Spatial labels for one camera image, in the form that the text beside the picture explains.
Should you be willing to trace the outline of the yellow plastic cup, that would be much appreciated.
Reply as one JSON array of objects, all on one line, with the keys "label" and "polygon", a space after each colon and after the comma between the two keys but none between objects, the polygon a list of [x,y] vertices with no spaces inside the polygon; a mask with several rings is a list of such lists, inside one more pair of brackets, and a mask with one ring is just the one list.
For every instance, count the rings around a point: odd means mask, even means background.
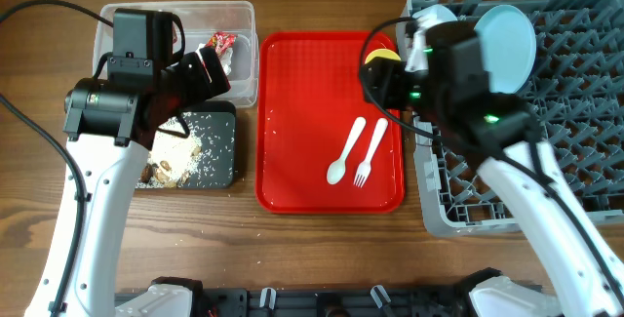
[{"label": "yellow plastic cup", "polygon": [[375,49],[371,51],[365,58],[365,64],[372,62],[374,59],[401,60],[400,56],[390,49]]}]

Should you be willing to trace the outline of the white napkin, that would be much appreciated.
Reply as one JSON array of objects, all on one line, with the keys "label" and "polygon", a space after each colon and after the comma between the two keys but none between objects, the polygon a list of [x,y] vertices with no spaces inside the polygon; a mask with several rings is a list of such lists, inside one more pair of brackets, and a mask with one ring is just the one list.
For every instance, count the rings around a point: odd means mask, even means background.
[{"label": "white napkin", "polygon": [[217,55],[220,61],[220,64],[223,68],[223,71],[226,76],[229,76],[232,71],[232,57],[233,57],[233,49],[227,48],[223,53]]}]

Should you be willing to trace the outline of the red snack wrapper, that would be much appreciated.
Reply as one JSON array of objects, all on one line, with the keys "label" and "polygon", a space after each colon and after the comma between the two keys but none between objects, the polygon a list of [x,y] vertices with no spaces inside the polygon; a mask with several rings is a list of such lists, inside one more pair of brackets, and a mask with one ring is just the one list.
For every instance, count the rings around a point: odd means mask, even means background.
[{"label": "red snack wrapper", "polygon": [[218,31],[209,39],[206,47],[213,48],[218,56],[222,56],[233,46],[236,39],[236,34]]}]

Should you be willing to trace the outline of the blue bowl with rice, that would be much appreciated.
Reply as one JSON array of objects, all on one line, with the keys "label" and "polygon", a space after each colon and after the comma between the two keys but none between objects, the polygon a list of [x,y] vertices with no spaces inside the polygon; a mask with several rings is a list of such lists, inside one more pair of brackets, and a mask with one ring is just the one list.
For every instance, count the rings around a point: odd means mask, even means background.
[{"label": "blue bowl with rice", "polygon": [[412,15],[419,27],[428,29],[444,22],[457,21],[457,16],[443,5],[432,5]]}]

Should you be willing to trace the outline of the rice and food scraps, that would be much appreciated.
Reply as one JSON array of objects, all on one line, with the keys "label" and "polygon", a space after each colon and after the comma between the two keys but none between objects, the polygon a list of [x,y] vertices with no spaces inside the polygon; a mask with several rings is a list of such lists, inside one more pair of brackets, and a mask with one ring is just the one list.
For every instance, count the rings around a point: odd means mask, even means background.
[{"label": "rice and food scraps", "polygon": [[136,188],[171,188],[188,185],[198,173],[202,142],[197,127],[185,121],[189,136],[182,138],[158,131],[148,152]]}]

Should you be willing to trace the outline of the light blue plate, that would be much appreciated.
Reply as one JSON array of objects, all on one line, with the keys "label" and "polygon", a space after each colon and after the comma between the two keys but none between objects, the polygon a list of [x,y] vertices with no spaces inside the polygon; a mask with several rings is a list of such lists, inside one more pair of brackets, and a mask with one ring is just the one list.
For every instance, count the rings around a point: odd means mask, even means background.
[{"label": "light blue plate", "polygon": [[489,89],[515,94],[526,84],[536,59],[536,36],[528,17],[512,5],[488,10],[475,25]]}]

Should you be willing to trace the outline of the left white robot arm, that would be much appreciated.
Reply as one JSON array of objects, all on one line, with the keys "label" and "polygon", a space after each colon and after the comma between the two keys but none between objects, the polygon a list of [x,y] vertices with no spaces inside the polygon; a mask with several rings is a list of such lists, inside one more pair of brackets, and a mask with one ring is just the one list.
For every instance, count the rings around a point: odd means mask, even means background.
[{"label": "left white robot arm", "polygon": [[130,203],[157,133],[188,108],[228,91],[214,49],[186,52],[180,18],[118,9],[106,78],[78,81],[65,98],[67,157],[51,248],[28,316],[114,316]]}]

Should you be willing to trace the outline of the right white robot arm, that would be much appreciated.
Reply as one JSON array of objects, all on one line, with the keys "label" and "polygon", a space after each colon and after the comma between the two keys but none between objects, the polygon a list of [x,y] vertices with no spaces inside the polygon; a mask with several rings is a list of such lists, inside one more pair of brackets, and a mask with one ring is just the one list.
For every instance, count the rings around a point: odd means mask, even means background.
[{"label": "right white robot arm", "polygon": [[366,101],[465,157],[508,207],[565,316],[622,315],[622,261],[569,188],[525,102],[490,90],[478,33],[462,21],[435,24],[415,53],[426,63],[423,72],[363,48],[358,71]]}]

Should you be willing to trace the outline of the black waste tray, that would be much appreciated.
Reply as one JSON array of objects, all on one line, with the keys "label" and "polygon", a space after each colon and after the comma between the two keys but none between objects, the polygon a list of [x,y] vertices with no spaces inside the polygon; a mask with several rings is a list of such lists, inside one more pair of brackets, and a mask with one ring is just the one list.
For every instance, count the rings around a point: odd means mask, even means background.
[{"label": "black waste tray", "polygon": [[198,173],[181,189],[226,188],[234,179],[236,108],[228,101],[206,101],[189,108],[180,119],[169,119],[160,126],[163,133],[189,136],[185,121],[197,127],[202,142]]}]

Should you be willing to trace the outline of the clear plastic waste bin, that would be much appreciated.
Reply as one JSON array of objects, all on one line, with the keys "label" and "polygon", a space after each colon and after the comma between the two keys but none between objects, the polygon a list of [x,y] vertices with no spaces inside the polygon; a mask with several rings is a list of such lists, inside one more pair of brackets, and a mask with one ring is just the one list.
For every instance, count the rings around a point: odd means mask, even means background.
[{"label": "clear plastic waste bin", "polygon": [[163,11],[176,14],[185,33],[185,51],[193,52],[216,32],[234,34],[228,80],[231,89],[217,97],[238,108],[248,108],[257,100],[259,45],[255,31],[254,6],[248,1],[170,1],[116,3],[104,6],[100,15],[112,20],[119,8]]}]

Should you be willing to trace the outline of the grey dishwasher rack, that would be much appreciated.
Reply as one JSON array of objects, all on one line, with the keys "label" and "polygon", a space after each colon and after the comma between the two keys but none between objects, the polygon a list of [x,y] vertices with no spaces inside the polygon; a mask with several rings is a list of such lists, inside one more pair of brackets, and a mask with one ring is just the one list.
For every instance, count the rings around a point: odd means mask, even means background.
[{"label": "grey dishwasher rack", "polygon": [[[443,5],[476,23],[511,5],[536,36],[520,96],[537,114],[569,187],[595,224],[623,219],[623,0],[407,0],[406,16]],[[464,158],[422,136],[413,153],[424,226],[439,237],[517,230]]]}]

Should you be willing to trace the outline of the red serving tray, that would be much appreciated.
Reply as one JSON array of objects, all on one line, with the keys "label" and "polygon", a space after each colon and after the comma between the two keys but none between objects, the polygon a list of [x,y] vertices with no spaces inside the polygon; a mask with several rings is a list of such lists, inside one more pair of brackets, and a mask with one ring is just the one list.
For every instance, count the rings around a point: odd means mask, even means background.
[{"label": "red serving tray", "polygon": [[[365,31],[275,32],[259,59],[255,195],[274,214],[383,214],[405,198],[402,130],[388,125],[363,187],[354,185],[382,113],[365,102],[358,59],[393,49],[384,34]],[[327,182],[357,117],[367,124],[336,185]]]}]

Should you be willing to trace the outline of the white plastic fork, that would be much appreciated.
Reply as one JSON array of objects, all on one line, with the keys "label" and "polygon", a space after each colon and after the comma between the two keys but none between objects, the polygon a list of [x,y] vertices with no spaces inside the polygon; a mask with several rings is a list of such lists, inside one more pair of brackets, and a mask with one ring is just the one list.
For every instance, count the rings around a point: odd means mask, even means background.
[{"label": "white plastic fork", "polygon": [[389,122],[385,118],[379,118],[375,124],[370,144],[364,160],[359,164],[354,178],[354,185],[363,187],[371,174],[371,160],[379,147]]}]

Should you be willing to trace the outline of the white plastic spoon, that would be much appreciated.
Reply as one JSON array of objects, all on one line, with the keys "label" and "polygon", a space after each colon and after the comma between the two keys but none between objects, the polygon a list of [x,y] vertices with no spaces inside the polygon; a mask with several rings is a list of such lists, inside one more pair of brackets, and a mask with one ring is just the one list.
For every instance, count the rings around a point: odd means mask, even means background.
[{"label": "white plastic spoon", "polygon": [[339,157],[333,161],[327,171],[327,182],[330,185],[338,184],[346,173],[346,160],[352,148],[357,142],[362,131],[366,127],[367,121],[364,117],[357,117],[351,127],[347,140]]}]

